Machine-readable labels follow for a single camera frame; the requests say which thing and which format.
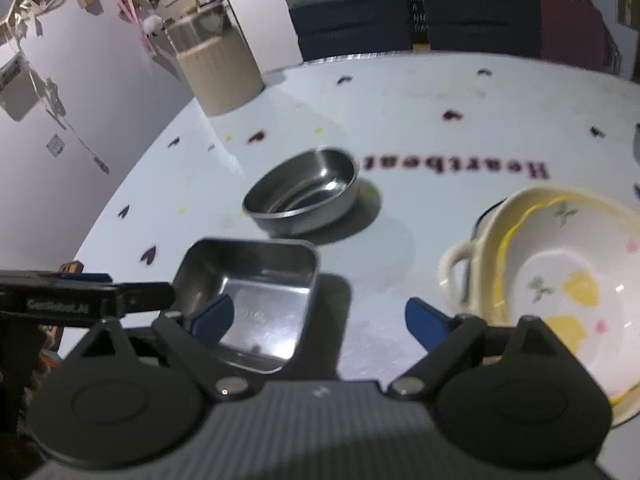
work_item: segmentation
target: pink heart print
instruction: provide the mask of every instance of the pink heart print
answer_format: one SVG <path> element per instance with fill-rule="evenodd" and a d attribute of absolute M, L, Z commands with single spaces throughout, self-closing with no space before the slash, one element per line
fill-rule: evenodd
<path fill-rule="evenodd" d="M 609 327 L 607 326 L 607 323 L 604 321 L 604 319 L 598 320 L 598 322 L 596 323 L 596 333 L 604 334 L 605 332 L 608 332 L 608 331 L 609 331 Z"/>
<path fill-rule="evenodd" d="M 633 238 L 629 238 L 629 241 L 626 243 L 626 252 L 635 253 L 638 249 L 640 249 L 640 245 L 638 245 L 638 242 L 633 240 Z"/>

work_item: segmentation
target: maroon chair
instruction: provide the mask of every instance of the maroon chair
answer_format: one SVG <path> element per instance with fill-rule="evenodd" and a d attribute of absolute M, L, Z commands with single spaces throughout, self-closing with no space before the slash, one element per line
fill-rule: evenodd
<path fill-rule="evenodd" d="M 542 59 L 606 70 L 609 38 L 598 9 L 583 0 L 540 0 L 540 7 Z"/>

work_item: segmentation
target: stainless steel tray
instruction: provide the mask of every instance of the stainless steel tray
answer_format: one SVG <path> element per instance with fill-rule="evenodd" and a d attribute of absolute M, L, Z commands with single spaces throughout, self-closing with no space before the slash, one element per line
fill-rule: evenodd
<path fill-rule="evenodd" d="M 298 347 L 319 264 L 315 247 L 303 240 L 204 238 L 180 264 L 174 279 L 176 305 L 188 320 L 228 294 L 234 323 L 212 351 L 254 372 L 275 372 Z"/>

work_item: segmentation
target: round table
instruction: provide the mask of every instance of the round table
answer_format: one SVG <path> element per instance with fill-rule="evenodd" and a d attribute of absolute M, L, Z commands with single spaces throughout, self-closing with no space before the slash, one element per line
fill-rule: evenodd
<path fill-rule="evenodd" d="M 424 355 L 404 325 L 406 300 L 444 308 L 440 256 L 468 238 L 491 205 L 548 179 L 640 210 L 640 86 L 505 56 L 328 61 L 266 75 L 260 96 L 224 116 L 207 119 L 189 103 L 87 235 L 77 254 L 85 272 L 170 282 L 200 238 L 266 238 L 242 213 L 249 188 L 299 152 L 345 148 L 360 160 L 362 190 L 380 210 L 346 238 L 310 239 L 320 271 L 346 291 L 331 313 L 344 325 L 339 375 L 387 384 Z M 123 325 L 148 325 L 156 315 L 132 314 Z M 83 333 L 65 330 L 62 355 Z M 628 434 L 640 433 L 639 420 L 613 431 L 601 457 L 619 480 L 637 479 L 632 446 L 640 435 Z"/>

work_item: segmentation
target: oval metal bowl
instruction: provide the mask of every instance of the oval metal bowl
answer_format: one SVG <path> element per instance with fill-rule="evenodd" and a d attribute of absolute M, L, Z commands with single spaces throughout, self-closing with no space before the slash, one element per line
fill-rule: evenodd
<path fill-rule="evenodd" d="M 357 177 L 353 155 L 338 148 L 315 148 L 262 177 L 242 207 L 270 235 L 299 235 L 348 213 L 358 197 Z"/>

